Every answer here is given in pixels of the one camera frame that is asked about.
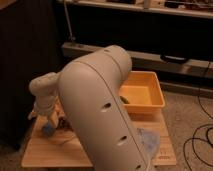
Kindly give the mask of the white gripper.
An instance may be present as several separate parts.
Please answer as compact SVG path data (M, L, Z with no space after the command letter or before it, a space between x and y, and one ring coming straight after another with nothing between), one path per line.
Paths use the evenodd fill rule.
M56 128L59 125L59 118L64 116L64 112L59 105L54 105L49 108L41 108L34 105L28 115L28 119L31 120L37 116L45 117L51 126Z

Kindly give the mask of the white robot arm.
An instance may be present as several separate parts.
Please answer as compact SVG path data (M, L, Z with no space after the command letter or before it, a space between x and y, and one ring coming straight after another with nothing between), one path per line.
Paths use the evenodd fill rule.
M29 84L37 115L51 116L61 102L95 171L156 171L119 96L131 67L130 55L112 45Z

